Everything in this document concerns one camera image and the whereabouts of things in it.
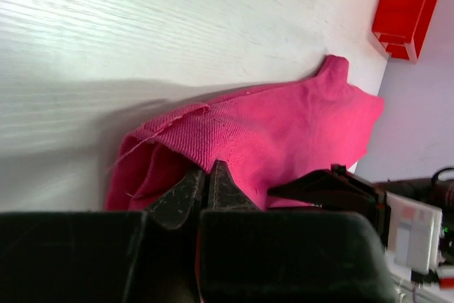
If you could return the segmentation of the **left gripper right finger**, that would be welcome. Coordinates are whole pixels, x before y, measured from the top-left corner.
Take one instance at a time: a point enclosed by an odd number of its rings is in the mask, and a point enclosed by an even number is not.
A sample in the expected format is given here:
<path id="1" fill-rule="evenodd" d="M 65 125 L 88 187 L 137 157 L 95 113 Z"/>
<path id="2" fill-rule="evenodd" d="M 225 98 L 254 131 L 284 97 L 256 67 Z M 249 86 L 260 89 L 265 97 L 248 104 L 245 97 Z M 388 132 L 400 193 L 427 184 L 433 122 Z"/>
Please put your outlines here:
<path id="1" fill-rule="evenodd" d="M 204 302 L 395 302 L 387 269 L 391 209 L 259 209 L 227 164 L 211 173 L 201 213 L 198 283 Z"/>

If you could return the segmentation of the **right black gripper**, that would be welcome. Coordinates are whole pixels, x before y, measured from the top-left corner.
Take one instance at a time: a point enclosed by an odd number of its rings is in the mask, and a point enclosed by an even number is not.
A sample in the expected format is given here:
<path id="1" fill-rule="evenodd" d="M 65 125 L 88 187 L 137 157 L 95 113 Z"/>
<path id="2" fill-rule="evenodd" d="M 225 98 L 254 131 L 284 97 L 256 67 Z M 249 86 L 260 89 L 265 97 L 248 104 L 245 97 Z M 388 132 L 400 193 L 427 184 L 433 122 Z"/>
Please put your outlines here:
<path id="1" fill-rule="evenodd" d="M 374 213 L 387 204 L 386 193 L 398 194 L 443 211 L 446 243 L 453 242 L 453 178 L 440 175 L 372 183 L 347 171 L 342 165 L 315 170 L 299 179 L 273 187 L 271 197 L 320 205 L 324 209 Z"/>

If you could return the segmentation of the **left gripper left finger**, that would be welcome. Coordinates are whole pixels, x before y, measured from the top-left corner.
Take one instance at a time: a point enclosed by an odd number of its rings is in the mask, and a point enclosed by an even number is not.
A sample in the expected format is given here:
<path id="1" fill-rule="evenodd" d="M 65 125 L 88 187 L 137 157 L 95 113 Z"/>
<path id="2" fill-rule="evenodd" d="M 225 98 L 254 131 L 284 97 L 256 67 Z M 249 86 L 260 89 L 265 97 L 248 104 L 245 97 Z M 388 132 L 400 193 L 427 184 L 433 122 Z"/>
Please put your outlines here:
<path id="1" fill-rule="evenodd" d="M 191 170 L 143 211 L 1 215 L 2 302 L 198 302 Z"/>

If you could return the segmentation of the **pink trousers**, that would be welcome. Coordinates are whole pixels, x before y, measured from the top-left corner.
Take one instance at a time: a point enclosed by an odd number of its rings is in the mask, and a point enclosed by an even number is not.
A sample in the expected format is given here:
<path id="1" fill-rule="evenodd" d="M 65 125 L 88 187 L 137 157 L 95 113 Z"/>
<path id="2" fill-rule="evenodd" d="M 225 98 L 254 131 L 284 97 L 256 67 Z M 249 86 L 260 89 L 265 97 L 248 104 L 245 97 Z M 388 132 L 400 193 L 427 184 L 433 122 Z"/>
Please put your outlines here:
<path id="1" fill-rule="evenodd" d="M 113 167 L 106 208 L 143 211 L 191 170 L 206 176 L 198 210 L 194 274 L 198 283 L 201 213 L 211 173 L 227 164 L 235 185 L 259 209 L 295 206 L 267 191 L 315 170 L 350 167 L 367 150 L 384 102 L 348 83 L 349 63 L 329 55 L 311 77 L 265 84 L 157 116 L 126 135 Z"/>

